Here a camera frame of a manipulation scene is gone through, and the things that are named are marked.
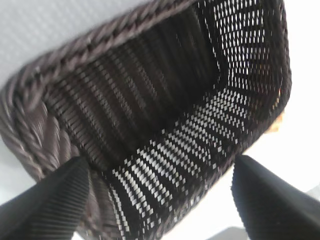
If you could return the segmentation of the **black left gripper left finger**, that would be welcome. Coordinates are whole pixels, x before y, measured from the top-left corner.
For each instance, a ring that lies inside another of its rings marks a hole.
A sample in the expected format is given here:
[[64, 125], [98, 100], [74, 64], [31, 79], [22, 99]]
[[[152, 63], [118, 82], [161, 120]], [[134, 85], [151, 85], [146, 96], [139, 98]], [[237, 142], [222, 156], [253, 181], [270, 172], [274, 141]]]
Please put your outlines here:
[[2, 240], [70, 240], [89, 195], [89, 165], [73, 157], [0, 206]]

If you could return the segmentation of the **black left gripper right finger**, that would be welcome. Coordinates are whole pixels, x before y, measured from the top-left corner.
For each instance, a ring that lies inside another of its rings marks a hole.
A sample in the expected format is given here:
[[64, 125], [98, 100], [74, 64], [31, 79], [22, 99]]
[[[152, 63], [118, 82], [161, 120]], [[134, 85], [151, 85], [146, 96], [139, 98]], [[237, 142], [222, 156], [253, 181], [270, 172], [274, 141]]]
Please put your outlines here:
[[251, 240], [320, 238], [320, 202], [248, 155], [235, 158], [231, 192]]

